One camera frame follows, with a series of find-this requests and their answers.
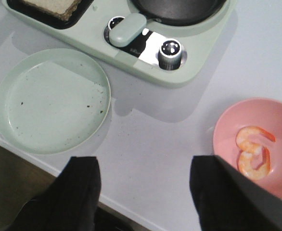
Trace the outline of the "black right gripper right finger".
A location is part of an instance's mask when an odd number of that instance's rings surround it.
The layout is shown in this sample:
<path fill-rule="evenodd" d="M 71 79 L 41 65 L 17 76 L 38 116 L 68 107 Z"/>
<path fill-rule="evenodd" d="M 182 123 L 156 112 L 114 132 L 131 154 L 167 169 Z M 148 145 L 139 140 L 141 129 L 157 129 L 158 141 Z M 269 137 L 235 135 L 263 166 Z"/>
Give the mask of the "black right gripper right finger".
<path fill-rule="evenodd" d="M 192 158 L 190 191 L 203 231 L 282 231 L 282 200 L 219 156 Z"/>

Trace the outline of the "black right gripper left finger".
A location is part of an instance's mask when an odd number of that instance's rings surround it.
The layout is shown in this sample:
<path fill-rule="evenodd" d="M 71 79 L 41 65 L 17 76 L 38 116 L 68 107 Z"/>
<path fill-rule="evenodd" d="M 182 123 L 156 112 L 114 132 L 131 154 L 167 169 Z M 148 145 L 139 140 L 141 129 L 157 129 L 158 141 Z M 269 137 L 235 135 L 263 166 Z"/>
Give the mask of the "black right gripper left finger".
<path fill-rule="evenodd" d="M 92 231 L 101 190 L 96 157 L 71 157 L 61 174 L 28 201 L 9 231 Z"/>

